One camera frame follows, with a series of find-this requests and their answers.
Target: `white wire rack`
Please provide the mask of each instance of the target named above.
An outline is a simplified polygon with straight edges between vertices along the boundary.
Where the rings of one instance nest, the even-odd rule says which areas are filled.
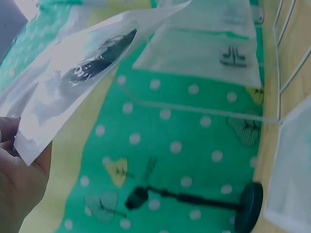
[[[291,81],[297,76],[298,72],[300,71],[300,69],[302,68],[302,66],[304,65],[304,63],[306,62],[306,60],[308,59],[308,57],[311,54],[311,45],[309,46],[309,48],[307,49],[305,55],[302,57],[302,59],[300,60],[298,66],[295,68],[295,70],[292,72],[292,74],[290,75],[290,77],[288,78],[288,80],[286,81],[286,83],[281,86],[281,74],[280,74],[280,64],[279,64],[279,54],[278,54],[278,47],[281,43],[281,40],[283,38],[283,35],[285,33],[286,27],[288,25],[288,22],[290,21],[296,0],[292,0],[291,2],[291,6],[288,10],[285,22],[283,24],[281,33],[279,35],[279,37],[276,37],[276,25],[280,16],[280,12],[283,6],[283,2],[284,0],[281,0],[279,3],[279,7],[277,10],[277,14],[276,14],[276,19],[274,21],[273,24],[273,34],[274,34],[274,38],[276,41],[276,66],[277,66],[277,83],[278,83],[278,95],[277,95],[277,119],[278,119],[278,123],[282,122],[281,118],[280,118],[280,110],[281,110],[281,95],[282,93],[285,91],[285,89],[288,87],[288,85],[291,83]]]
[[[280,62],[279,62],[279,52],[278,47],[282,41],[282,38],[284,36],[284,33],[286,31],[287,25],[290,21],[291,14],[293,12],[296,0],[292,0],[290,8],[288,10],[285,22],[283,24],[282,30],[280,32],[280,35],[277,37],[276,35],[276,25],[278,23],[278,19],[280,16],[280,12],[282,10],[284,0],[280,0],[279,7],[276,13],[276,18],[274,21],[274,24],[272,26],[272,33],[274,36],[274,42],[276,45],[276,66],[273,64],[261,64],[259,63],[259,67],[266,68],[273,68],[277,70],[277,116],[275,118],[268,118],[268,117],[262,117],[262,116],[256,116],[251,114],[244,114],[244,113],[237,113],[237,112],[231,112],[231,111],[225,111],[225,110],[219,110],[219,109],[211,109],[211,108],[204,108],[204,107],[195,107],[195,106],[189,106],[189,105],[182,105],[182,104],[172,104],[172,103],[164,103],[164,102],[155,102],[155,101],[148,101],[143,100],[142,98],[136,96],[131,90],[127,89],[125,86],[120,86],[120,88],[125,92],[135,103],[139,105],[143,105],[146,107],[153,107],[153,108],[165,108],[165,109],[171,109],[171,110],[182,110],[182,111],[188,111],[188,112],[196,112],[196,113],[202,113],[202,114],[210,114],[210,115],[217,115],[217,116],[223,116],[223,117],[234,117],[234,118],[242,118],[247,120],[254,120],[254,121],[261,121],[265,123],[282,123],[282,119],[280,117],[280,107],[281,107],[281,94],[284,92],[284,90],[288,87],[290,82],[296,77],[297,73],[305,63],[305,61],[308,59],[308,57],[311,54],[311,46],[306,51],[305,55],[303,56],[302,60],[298,64],[298,66],[295,68],[295,70],[292,72],[290,77],[288,78],[287,82],[281,86],[281,74],[280,74]],[[262,29],[265,30],[271,30],[271,28],[266,26],[258,26],[262,27]]]

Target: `finger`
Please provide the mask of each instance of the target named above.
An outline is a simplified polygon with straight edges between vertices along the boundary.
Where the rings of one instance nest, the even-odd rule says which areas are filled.
[[[0,141],[6,142],[17,133],[20,118],[0,117]]]
[[[40,166],[43,172],[49,177],[51,169],[52,142],[35,159],[34,163]]]
[[[10,153],[10,151],[13,149],[14,147],[14,140],[10,140],[7,142],[2,142],[0,144],[0,147],[5,149],[6,151],[8,151]]]
[[[10,178],[15,173],[15,167],[14,157],[3,148],[0,148],[0,172]]]

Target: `clear plastic bag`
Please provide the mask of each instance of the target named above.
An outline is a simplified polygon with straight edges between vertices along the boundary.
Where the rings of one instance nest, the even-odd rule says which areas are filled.
[[[165,7],[183,0],[161,0]],[[161,26],[133,68],[261,87],[248,0],[193,0]]]
[[[48,46],[0,98],[0,116],[21,116],[14,146],[27,165],[94,86],[184,4],[133,10]]]
[[[311,96],[285,118],[264,216],[290,233],[311,232]]]
[[[261,87],[255,41],[162,26],[133,64],[135,69],[185,74]]]

